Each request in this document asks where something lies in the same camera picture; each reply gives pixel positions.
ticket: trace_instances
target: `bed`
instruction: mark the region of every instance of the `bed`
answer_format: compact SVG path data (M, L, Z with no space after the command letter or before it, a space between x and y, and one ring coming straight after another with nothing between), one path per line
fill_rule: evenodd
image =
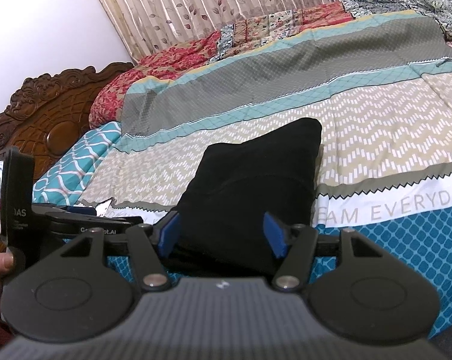
M445 39L452 45L452 0L341 0L256 17L134 68L26 80L0 115L0 149L35 156L36 202L111 200L107 216L154 223L208 145L318 119L312 224L325 234L352 226L427 277L441 295L433 335L452 324ZM109 263L131 278L126 259ZM334 264L317 261L314 276Z
M89 66L26 79L0 114L0 150L14 145L33 155L39 179L90 129L89 112L99 91L132 67L116 62L100 72Z

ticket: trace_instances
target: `white wall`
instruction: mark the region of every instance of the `white wall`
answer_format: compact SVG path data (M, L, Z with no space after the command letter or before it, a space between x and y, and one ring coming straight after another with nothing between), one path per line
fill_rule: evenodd
M27 77L128 61L98 0L0 0L0 112Z

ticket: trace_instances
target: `grey stripe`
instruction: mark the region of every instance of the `grey stripe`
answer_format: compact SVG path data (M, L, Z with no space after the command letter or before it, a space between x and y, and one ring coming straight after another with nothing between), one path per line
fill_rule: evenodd
M375 28L238 59L159 94L128 94L121 128L123 134L149 136L245 104L303 91L347 73L445 56L452 56L452 48L433 19L391 20Z
M98 204L104 203L102 202L89 202L88 200L78 200L78 204L83 204L86 207L96 207ZM148 202L129 202L125 201L122 203L115 203L114 200L111 203L112 208L140 208L141 210L147 211L169 211L174 206L163 206L159 203L148 203Z
M355 194L361 195L374 193L377 191L391 190L393 188L405 187L407 185L418 184L422 180L439 179L452 175L452 162L445 164L435 164L423 170L413 172L398 173L377 179L365 179L356 184L340 184L330 186L319 184L316 188L316 196L328 196L329 198L348 198Z

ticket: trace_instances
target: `blanket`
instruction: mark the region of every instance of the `blanket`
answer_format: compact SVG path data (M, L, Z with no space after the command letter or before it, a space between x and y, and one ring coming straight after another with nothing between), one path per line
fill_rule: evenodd
M412 10L305 30L126 93L122 135L78 202L154 223L206 147L301 117L323 126L312 225L351 226L438 289L432 334L452 324L452 48ZM112 264L130 277L127 259ZM317 259L313 280L334 268Z
M34 184L33 200L74 205L120 136L121 127L117 122L88 131Z
M342 0L253 17L227 25L205 39L181 43L143 58L136 67L119 75L101 90L89 114L90 125L96 128L109 121L121 121L124 95L141 78L154 76L175 80L192 69L263 47L276 39L297 35L304 29L407 9L433 17L452 43L452 0Z

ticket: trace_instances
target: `textured grip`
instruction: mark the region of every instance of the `textured grip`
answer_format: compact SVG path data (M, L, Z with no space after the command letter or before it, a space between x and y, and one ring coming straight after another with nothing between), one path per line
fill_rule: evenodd
M333 335L303 300L263 279L184 278L144 295L119 326L75 344L23 337L0 360L445 360L426 340L397 347L359 345Z

